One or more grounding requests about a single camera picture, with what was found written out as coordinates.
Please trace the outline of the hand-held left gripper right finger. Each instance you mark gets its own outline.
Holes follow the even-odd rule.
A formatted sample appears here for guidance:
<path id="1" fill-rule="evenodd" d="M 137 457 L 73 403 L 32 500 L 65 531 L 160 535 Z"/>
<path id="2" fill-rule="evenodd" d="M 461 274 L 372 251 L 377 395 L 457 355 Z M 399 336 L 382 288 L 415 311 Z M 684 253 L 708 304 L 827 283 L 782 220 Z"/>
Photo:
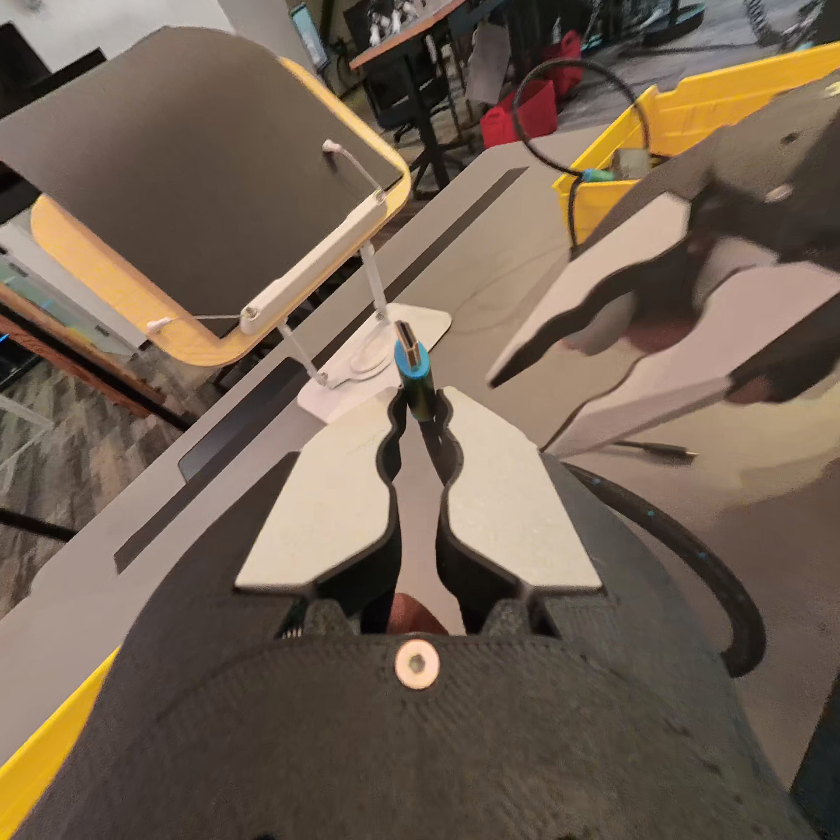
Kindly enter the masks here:
<path id="1" fill-rule="evenodd" d="M 539 447 L 451 385 L 436 393 L 442 483 L 437 574 L 468 634 L 500 602 L 541 622 L 556 597 L 598 598 L 603 582 Z"/>

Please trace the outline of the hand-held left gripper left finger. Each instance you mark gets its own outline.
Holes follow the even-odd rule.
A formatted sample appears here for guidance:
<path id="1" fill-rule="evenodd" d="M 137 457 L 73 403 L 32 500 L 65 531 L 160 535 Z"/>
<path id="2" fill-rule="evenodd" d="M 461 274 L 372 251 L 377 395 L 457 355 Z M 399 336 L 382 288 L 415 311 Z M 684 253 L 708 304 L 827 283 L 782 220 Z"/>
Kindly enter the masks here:
<path id="1" fill-rule="evenodd" d="M 402 566 L 394 479 L 404 393 L 386 387 L 318 431 L 235 579 L 237 592 L 332 600 L 363 634 L 383 634 Z"/>

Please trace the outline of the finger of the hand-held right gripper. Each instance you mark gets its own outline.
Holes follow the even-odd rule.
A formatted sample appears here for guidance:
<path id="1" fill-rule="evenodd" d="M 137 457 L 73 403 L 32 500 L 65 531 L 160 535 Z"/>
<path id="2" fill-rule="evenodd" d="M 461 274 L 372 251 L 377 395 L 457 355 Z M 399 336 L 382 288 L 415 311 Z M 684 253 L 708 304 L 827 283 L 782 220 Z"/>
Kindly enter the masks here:
<path id="1" fill-rule="evenodd" d="M 569 262 L 486 374 L 491 389 L 536 364 L 556 343 L 585 330 L 621 296 L 635 290 L 632 270 L 669 252 L 688 233 L 690 201 L 657 196 Z"/>
<path id="2" fill-rule="evenodd" d="M 838 331 L 838 274 L 811 262 L 736 273 L 715 289 L 685 338 L 638 359 L 612 390 L 582 404 L 545 446 L 570 457 L 721 401 L 785 355 Z"/>

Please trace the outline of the yellow plastic bin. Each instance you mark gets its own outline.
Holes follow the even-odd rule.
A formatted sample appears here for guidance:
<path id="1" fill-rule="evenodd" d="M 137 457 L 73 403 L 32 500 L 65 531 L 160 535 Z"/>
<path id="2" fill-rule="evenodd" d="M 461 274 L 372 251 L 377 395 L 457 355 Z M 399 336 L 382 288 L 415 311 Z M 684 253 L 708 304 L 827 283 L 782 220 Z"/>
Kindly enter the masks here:
<path id="1" fill-rule="evenodd" d="M 784 92 L 821 79 L 839 68 L 839 43 L 798 49 L 682 80 L 672 91 L 655 86 L 638 97 L 652 141 L 652 167 L 676 158 L 714 130 L 732 125 Z M 608 212 L 638 182 L 613 170 L 618 151 L 641 150 L 643 131 L 628 107 L 573 163 L 590 176 L 573 190 L 571 175 L 553 184 L 565 223 L 573 223 L 581 246 Z"/>

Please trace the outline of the person's right hand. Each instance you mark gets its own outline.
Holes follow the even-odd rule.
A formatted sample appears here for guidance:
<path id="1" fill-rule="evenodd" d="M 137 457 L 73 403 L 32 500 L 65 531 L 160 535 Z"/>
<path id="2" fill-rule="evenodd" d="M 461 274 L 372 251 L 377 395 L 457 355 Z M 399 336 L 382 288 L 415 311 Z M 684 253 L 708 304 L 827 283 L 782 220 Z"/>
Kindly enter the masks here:
<path id="1" fill-rule="evenodd" d="M 677 344 L 695 327 L 691 318 L 678 318 L 670 321 L 653 320 L 635 321 L 626 331 L 626 339 L 638 350 L 654 354 Z M 761 374 L 749 381 L 732 387 L 726 394 L 726 401 L 731 404 L 749 405 L 755 403 L 784 404 L 795 399 L 792 390 L 770 374 Z"/>

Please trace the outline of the grey hanging sheet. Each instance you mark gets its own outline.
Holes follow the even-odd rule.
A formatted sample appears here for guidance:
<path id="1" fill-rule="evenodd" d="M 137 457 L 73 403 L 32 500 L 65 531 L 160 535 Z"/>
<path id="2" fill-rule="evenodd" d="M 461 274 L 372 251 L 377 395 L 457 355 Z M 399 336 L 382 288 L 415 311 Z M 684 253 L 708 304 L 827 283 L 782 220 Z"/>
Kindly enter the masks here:
<path id="1" fill-rule="evenodd" d="M 507 27 L 487 21 L 479 22 L 473 33 L 472 50 L 467 62 L 467 99 L 495 107 L 501 99 L 510 59 Z"/>

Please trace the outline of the black office chair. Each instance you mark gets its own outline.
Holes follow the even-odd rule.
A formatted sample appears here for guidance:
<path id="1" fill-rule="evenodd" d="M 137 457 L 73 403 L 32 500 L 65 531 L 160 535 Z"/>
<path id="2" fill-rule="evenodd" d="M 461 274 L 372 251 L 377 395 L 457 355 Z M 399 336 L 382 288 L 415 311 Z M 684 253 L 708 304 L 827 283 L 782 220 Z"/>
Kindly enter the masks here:
<path id="1" fill-rule="evenodd" d="M 442 166 L 450 166 L 462 172 L 466 165 L 453 156 L 453 151 L 472 151 L 474 138 L 464 130 L 459 120 L 443 58 L 433 58 L 426 48 L 422 48 L 415 55 L 405 56 L 404 60 L 413 71 L 423 116 L 431 119 L 448 110 L 455 126 L 454 140 L 439 143 L 436 152 L 431 152 L 424 144 L 422 151 L 408 166 L 409 172 L 414 175 L 413 197 L 418 201 L 428 201 L 444 187 L 434 169 L 433 159 L 439 159 Z M 402 59 L 388 60 L 381 57 L 363 66 L 363 88 L 374 119 L 382 130 L 392 133 L 395 143 L 406 133 L 419 130 L 417 111 L 403 78 L 402 65 Z M 428 170 L 433 171 L 437 190 L 426 191 L 421 188 L 421 181 Z"/>

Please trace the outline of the brown wooden desk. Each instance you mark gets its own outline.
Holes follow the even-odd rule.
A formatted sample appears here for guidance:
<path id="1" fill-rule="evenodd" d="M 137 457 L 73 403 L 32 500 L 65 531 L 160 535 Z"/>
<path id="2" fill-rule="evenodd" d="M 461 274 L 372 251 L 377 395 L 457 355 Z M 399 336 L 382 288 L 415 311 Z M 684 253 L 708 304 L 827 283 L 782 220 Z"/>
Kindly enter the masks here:
<path id="1" fill-rule="evenodd" d="M 165 396 L 72 332 L 34 303 L 1 286 L 1 328 L 12 341 L 104 395 L 132 415 L 155 416 L 185 432 L 195 422 L 175 413 Z"/>

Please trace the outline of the long wooden desk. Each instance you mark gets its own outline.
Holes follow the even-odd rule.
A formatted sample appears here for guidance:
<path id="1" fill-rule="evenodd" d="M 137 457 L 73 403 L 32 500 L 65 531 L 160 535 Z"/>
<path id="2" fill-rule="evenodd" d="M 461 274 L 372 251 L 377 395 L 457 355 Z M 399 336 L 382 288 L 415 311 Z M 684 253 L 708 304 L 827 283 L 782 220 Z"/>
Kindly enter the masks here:
<path id="1" fill-rule="evenodd" d="M 445 21 L 456 10 L 468 3 L 469 1 L 432 2 L 428 10 L 420 14 L 414 21 L 406 24 L 401 32 L 388 35 L 381 43 L 369 47 L 354 57 L 350 62 L 350 69 L 353 71 L 360 70 L 373 59 L 383 56 L 414 38 L 423 37 L 436 24 Z"/>

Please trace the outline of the dark picture with white figures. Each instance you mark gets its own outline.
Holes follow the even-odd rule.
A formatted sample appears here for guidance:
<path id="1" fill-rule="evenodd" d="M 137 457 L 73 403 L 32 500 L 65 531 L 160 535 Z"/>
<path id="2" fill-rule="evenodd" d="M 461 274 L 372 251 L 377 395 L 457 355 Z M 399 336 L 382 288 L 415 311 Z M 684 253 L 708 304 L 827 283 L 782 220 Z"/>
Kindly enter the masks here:
<path id="1" fill-rule="evenodd" d="M 357 1 L 343 10 L 353 45 L 362 52 L 399 35 L 426 11 L 425 1 Z"/>

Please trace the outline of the wooden board with dark panel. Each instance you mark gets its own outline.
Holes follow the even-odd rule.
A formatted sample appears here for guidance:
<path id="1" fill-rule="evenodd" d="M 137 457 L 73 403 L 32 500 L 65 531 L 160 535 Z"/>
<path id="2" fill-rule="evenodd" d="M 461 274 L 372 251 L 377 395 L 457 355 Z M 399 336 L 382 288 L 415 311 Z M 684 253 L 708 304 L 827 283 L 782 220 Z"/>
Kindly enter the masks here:
<path id="1" fill-rule="evenodd" d="M 36 243 L 186 364 L 237 361 L 406 203 L 403 157 L 296 62 L 163 27 L 2 119 Z"/>

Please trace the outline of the black monitor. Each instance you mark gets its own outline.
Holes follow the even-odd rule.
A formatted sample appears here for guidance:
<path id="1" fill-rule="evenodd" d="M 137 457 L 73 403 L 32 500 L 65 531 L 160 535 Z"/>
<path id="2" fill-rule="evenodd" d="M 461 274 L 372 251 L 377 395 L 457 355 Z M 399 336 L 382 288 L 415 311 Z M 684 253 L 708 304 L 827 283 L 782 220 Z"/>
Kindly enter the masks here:
<path id="1" fill-rule="evenodd" d="M 1 26 L 1 118 L 20 110 L 107 61 L 101 49 L 56 71 L 48 69 L 12 23 Z"/>

